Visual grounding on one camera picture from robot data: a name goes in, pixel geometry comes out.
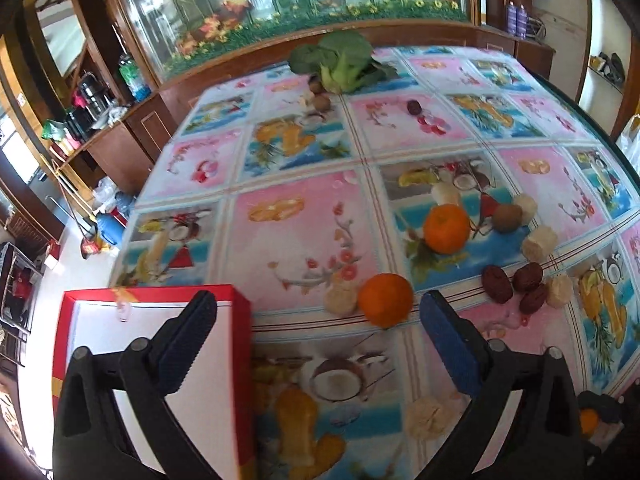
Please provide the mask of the red white shallow box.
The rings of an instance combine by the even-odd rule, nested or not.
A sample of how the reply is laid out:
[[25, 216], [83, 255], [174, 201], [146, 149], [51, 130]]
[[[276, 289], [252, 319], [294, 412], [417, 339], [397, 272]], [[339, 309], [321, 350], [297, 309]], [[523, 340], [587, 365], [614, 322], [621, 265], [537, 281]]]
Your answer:
[[250, 302], [230, 285], [66, 292], [58, 479], [253, 479]]

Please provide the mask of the dark red jujube date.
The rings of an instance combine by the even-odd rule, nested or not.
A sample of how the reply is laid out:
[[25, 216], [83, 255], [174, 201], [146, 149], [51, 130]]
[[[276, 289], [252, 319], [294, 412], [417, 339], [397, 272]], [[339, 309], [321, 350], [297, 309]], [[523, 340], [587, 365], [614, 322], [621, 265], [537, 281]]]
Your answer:
[[511, 282], [500, 266], [485, 266], [480, 281], [486, 295], [496, 304], [505, 304], [513, 297]]

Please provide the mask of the orange tangerine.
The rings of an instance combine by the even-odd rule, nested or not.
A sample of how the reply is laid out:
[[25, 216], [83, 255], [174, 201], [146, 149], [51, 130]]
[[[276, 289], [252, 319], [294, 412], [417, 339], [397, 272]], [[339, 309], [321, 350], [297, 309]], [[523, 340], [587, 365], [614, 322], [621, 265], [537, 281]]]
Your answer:
[[371, 324], [386, 330], [408, 318], [413, 308], [413, 290], [398, 274], [376, 274], [360, 287], [357, 306]]
[[471, 233], [470, 218], [455, 204], [436, 205], [423, 222], [423, 239], [433, 252], [453, 255], [464, 247]]

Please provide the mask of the brown kiwi fruit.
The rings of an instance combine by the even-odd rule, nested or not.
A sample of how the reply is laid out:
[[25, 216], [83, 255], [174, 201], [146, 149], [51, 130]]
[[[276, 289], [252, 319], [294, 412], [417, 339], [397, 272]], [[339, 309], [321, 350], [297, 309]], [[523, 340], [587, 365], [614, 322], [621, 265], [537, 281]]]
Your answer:
[[523, 209], [517, 204], [500, 204], [491, 216], [494, 229], [499, 233], [516, 231], [523, 220]]

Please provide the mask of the blue thermos flask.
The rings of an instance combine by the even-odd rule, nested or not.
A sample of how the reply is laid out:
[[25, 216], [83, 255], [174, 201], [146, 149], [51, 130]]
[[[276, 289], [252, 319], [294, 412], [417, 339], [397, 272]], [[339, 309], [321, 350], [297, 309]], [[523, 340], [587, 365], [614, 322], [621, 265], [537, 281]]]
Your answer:
[[110, 214], [96, 215], [96, 226], [102, 237], [108, 244], [119, 247], [122, 244], [122, 238], [125, 234], [125, 228], [122, 224]]

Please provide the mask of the colourful fruit print tablecloth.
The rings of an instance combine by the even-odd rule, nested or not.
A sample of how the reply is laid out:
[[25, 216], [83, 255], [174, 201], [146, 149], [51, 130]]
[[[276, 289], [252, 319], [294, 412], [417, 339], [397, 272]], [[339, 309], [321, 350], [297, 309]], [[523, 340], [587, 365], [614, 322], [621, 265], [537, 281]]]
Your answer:
[[[576, 390], [619, 396], [639, 377], [639, 190], [605, 135], [512, 56], [460, 47], [383, 49], [396, 79], [312, 106], [306, 78], [278, 65], [204, 91], [138, 198], [116, 287], [229, 284], [254, 316], [254, 413], [263, 479], [410, 479], [468, 405], [409, 316], [389, 330], [326, 312], [336, 283], [398, 274], [440, 290], [486, 338], [558, 347]], [[417, 100], [422, 114], [406, 103]], [[528, 194], [528, 226], [491, 216]], [[436, 205], [470, 218], [460, 252], [423, 239]], [[511, 285], [524, 238], [558, 234], [542, 282], [566, 273], [562, 309], [496, 304], [485, 266]], [[454, 412], [434, 440], [408, 435], [408, 406]]]

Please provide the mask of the wooden low cabinet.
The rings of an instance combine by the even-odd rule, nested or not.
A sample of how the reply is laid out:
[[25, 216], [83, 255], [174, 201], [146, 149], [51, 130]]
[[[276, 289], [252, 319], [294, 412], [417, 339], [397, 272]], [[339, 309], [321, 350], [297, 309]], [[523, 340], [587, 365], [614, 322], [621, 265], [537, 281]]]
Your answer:
[[55, 172], [62, 174], [74, 160], [88, 154], [122, 192], [136, 195], [177, 128], [162, 97], [154, 92], [127, 110], [114, 125], [94, 134]]

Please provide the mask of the black thermos pot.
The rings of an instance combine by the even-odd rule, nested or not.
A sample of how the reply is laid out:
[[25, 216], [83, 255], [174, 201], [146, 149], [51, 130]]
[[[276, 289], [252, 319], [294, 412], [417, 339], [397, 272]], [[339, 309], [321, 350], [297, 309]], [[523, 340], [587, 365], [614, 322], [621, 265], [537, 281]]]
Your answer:
[[87, 72], [82, 75], [78, 81], [78, 92], [85, 100], [88, 111], [96, 119], [107, 112], [111, 106], [111, 100], [104, 85], [93, 73]]

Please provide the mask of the green label water bottle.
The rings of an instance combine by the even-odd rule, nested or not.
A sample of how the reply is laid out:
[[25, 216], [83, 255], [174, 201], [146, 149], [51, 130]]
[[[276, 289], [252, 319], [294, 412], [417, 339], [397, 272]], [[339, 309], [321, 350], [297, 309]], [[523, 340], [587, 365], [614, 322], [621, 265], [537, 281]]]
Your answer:
[[124, 53], [119, 57], [118, 69], [137, 103], [144, 101], [151, 94], [151, 89], [146, 84], [140, 68], [129, 53]]

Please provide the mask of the far dark jujube date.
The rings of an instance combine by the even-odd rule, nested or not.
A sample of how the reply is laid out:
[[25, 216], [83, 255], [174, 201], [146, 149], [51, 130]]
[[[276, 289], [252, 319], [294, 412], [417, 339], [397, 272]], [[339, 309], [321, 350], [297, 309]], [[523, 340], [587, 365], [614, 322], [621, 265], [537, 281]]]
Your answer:
[[412, 116], [419, 116], [422, 114], [422, 106], [420, 102], [417, 100], [409, 100], [406, 103], [406, 107], [407, 107], [408, 113]]

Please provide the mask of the small brown longan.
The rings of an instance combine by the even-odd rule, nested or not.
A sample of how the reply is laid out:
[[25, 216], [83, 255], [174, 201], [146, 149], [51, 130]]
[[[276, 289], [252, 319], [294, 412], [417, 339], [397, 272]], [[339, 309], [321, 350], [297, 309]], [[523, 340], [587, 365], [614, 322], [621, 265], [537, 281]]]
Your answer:
[[313, 94], [322, 94], [326, 92], [321, 80], [318, 77], [310, 77], [308, 79], [308, 88]]
[[325, 94], [316, 94], [312, 98], [312, 106], [319, 113], [328, 112], [332, 108], [331, 99]]

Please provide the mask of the purple spray bottle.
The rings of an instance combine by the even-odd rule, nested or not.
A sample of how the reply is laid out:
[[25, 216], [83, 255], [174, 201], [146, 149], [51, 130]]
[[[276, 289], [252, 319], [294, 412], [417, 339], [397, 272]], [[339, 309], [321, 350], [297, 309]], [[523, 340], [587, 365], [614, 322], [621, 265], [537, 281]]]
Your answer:
[[516, 9], [516, 34], [518, 38], [527, 38], [528, 13], [522, 4]]
[[518, 34], [518, 9], [512, 1], [506, 5], [506, 32], [511, 36]]

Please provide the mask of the green bok choy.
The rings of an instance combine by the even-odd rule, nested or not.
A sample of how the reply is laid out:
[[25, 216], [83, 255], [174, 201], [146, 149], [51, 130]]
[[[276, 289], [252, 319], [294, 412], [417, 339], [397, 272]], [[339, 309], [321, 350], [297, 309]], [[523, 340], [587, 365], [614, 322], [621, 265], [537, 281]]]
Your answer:
[[370, 42], [353, 30], [338, 30], [323, 36], [318, 44], [296, 47], [288, 67], [297, 75], [318, 76], [323, 88], [347, 94], [398, 77], [390, 64], [373, 57]]

